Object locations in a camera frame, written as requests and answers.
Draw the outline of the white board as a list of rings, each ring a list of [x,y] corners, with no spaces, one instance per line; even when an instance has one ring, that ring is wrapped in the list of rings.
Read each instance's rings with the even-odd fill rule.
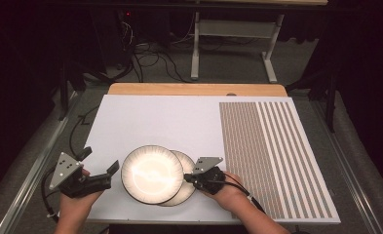
[[[107,95],[86,142],[93,152],[85,160],[85,167],[93,174],[101,174],[143,145],[160,145],[192,159],[221,157],[219,166],[228,171],[219,105],[284,98],[289,97]]]

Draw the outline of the person's left hand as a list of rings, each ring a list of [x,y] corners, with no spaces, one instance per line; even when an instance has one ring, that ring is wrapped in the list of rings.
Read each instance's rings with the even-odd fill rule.
[[[89,194],[82,198],[70,198],[64,194],[59,198],[59,217],[64,220],[84,221],[96,200],[102,195],[102,191]]]

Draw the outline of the person's right hand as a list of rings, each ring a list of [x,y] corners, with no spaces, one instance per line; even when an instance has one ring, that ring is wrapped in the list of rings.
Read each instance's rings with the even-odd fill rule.
[[[249,201],[247,195],[238,188],[241,180],[237,175],[225,172],[225,182],[226,185],[220,191],[214,195],[207,193],[207,196],[235,216],[257,212],[257,208]]]

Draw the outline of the dark metal stand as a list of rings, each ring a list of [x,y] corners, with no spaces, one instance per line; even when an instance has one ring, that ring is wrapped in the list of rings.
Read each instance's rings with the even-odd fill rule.
[[[69,109],[67,66],[68,62],[64,61],[61,69],[59,70],[60,121],[66,117]]]
[[[335,94],[336,94],[337,76],[335,73],[331,74],[328,79],[327,94],[326,94],[326,125],[333,133],[333,115],[335,110]]]

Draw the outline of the aluminium floor rail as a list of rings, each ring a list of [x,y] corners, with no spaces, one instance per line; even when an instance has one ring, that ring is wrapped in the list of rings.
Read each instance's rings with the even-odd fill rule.
[[[326,135],[330,141],[331,147],[335,152],[335,160],[340,168],[340,171],[345,179],[354,203],[363,219],[364,225],[369,234],[383,234],[383,228],[373,211],[373,208],[366,196],[361,184],[358,181],[357,176],[353,172],[351,165],[349,164],[346,154],[341,148],[340,142],[335,133],[332,132],[326,123],[325,111],[322,105],[318,101],[311,102],[312,108],[319,117],[319,121],[323,126]]]
[[[57,157],[57,144],[82,94],[70,93],[70,112],[60,120],[58,104],[8,170],[0,187],[0,234],[51,234],[55,222],[41,198],[45,171]]]

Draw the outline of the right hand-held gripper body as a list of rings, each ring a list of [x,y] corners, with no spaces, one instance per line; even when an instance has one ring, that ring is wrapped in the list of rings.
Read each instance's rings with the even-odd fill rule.
[[[225,174],[218,167],[222,161],[221,157],[200,157],[192,171],[191,183],[198,190],[216,194],[225,182]]]

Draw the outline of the white metal stand frame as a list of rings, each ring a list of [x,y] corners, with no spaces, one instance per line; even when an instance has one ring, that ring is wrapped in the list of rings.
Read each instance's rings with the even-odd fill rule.
[[[268,49],[261,53],[261,58],[270,83],[277,83],[277,77],[271,61],[280,30],[284,21],[284,15],[278,15],[272,22],[221,20],[221,19],[200,19],[200,13],[194,14],[194,39],[193,54],[191,59],[190,78],[193,81],[199,79],[200,65],[200,37],[238,37],[268,39]]]

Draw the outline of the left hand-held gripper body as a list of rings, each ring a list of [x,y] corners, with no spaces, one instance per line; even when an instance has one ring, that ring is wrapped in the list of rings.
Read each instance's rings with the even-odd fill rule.
[[[69,198],[82,198],[111,188],[112,175],[84,175],[83,164],[62,152],[57,160],[49,188]]]

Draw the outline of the white plate with dark rim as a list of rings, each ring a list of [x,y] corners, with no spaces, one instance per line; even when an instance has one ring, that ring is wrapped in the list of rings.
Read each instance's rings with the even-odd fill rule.
[[[128,194],[138,202],[159,205],[168,202],[180,190],[183,167],[167,148],[145,145],[126,157],[121,180]]]
[[[191,174],[195,166],[194,161],[183,152],[173,150],[172,153],[179,159],[183,172],[185,174]],[[195,187],[184,180],[181,184],[179,191],[168,201],[162,204],[163,207],[173,207],[185,202],[192,196],[195,191]]]

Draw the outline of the wooden table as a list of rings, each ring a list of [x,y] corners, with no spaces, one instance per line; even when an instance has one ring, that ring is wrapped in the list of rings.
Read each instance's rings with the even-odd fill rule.
[[[286,97],[278,84],[117,83],[110,95]]]

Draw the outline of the striped brown placemat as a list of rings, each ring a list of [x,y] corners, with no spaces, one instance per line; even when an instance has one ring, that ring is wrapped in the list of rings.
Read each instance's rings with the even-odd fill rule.
[[[219,105],[226,168],[265,212],[290,223],[338,223],[337,210],[290,98]]]

